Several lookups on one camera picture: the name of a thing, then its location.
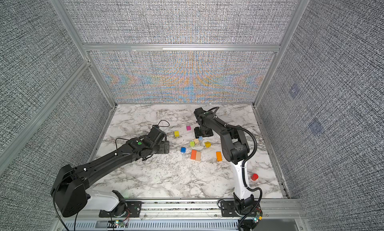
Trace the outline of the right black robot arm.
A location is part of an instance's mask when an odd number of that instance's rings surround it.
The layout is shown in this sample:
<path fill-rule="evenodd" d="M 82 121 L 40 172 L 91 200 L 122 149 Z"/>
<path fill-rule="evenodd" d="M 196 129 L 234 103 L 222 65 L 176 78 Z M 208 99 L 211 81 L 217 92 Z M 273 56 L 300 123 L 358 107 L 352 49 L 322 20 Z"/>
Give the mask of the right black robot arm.
<path fill-rule="evenodd" d="M 199 126 L 194 129 L 194 133 L 197 138 L 212 137 L 214 133 L 220 136 L 222 154 L 231 163 L 234 173 L 235 210 L 244 216 L 257 204 L 253 194 L 257 189 L 250 187 L 247 172 L 247 162 L 257 151 L 257 141 L 245 128 L 221 120 L 216 115 L 217 110 L 218 107 L 208 111 L 201 107 L 197 108 L 194 115 Z"/>

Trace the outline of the natural tan wood block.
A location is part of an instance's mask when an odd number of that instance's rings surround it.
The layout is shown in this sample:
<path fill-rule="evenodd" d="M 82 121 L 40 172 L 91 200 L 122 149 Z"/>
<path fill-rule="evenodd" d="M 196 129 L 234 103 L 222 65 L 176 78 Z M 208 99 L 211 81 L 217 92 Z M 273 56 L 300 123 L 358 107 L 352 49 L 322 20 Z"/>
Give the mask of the natural tan wood block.
<path fill-rule="evenodd" d="M 198 162 L 201 161 L 201 154 L 202 154 L 201 152 L 196 153 L 196 159 L 195 159 L 196 161 L 198 161 Z"/>

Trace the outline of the orange wood block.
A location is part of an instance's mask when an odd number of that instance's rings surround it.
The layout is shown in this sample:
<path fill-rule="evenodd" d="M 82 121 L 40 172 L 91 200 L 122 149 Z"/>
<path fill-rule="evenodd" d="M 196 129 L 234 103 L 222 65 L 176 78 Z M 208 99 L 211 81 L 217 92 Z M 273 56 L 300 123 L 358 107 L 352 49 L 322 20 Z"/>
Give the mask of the orange wood block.
<path fill-rule="evenodd" d="M 221 152 L 216 152 L 216 159 L 217 159 L 217 162 L 221 162 L 223 160 Z"/>

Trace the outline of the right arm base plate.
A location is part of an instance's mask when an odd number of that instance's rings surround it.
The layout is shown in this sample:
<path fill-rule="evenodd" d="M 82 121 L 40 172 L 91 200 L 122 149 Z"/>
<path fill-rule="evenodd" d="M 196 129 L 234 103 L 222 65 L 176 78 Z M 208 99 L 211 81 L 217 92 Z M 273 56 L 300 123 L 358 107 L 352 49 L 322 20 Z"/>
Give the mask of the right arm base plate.
<path fill-rule="evenodd" d="M 259 218 L 263 216 L 263 211 L 261 210 L 260 206 L 254 209 L 254 205 L 251 205 L 248 208 L 244 208 L 241 212 L 237 211 L 233 200 L 228 200 L 228 201 L 219 200 L 218 207 L 220 208 L 222 216 L 225 218 L 242 217 L 248 214 L 251 210 L 252 210 L 252 212 L 250 213 L 251 217 Z"/>

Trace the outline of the red-orange wood block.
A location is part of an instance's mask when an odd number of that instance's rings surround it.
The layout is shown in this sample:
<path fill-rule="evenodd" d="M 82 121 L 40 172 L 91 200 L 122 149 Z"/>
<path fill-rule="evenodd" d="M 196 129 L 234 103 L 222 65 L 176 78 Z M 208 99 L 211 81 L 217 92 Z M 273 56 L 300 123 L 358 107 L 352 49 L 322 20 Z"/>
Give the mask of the red-orange wood block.
<path fill-rule="evenodd" d="M 192 159 L 192 160 L 195 160 L 196 157 L 197 157 L 197 150 L 192 150 L 192 151 L 191 151 L 191 159 Z"/>

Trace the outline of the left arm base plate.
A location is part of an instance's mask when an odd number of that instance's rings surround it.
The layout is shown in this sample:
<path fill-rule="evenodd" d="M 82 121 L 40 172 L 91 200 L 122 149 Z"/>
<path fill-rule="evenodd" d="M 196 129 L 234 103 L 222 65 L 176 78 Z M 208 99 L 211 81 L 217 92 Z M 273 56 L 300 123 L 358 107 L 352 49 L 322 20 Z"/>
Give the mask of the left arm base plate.
<path fill-rule="evenodd" d="M 138 218 L 142 209 L 141 201 L 126 201 L 125 204 L 118 204 L 112 211 L 100 210 L 99 218 Z"/>

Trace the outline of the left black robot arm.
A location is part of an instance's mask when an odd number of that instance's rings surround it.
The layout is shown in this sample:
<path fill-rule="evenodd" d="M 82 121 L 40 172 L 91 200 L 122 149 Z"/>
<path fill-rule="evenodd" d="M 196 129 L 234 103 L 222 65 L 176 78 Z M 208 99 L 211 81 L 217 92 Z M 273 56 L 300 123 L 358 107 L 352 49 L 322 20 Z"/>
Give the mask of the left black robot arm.
<path fill-rule="evenodd" d="M 72 167 L 60 168 L 51 190 L 54 203 L 63 217 L 76 215 L 81 210 L 102 210 L 115 217 L 127 214 L 125 198 L 116 190 L 105 195 L 88 191 L 96 181 L 107 174 L 139 159 L 146 160 L 154 154 L 168 154 L 170 142 L 159 141 L 154 144 L 133 138 L 115 151 L 92 162 Z"/>

